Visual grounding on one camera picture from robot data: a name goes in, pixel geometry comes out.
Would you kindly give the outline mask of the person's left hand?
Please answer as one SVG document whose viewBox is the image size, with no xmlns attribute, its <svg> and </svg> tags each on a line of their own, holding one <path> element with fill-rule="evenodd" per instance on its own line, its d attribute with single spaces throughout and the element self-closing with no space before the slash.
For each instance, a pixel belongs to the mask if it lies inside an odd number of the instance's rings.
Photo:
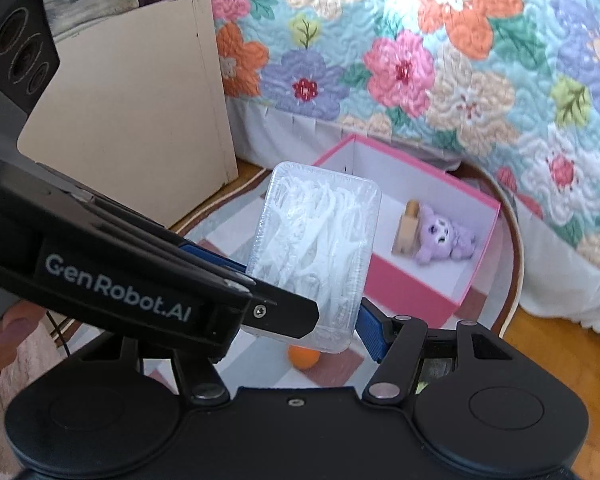
<svg viewBox="0 0 600 480">
<path fill-rule="evenodd" d="M 0 376 L 15 361 L 17 350 L 40 324 L 46 310 L 29 301 L 18 301 L 0 321 Z"/>
</svg>

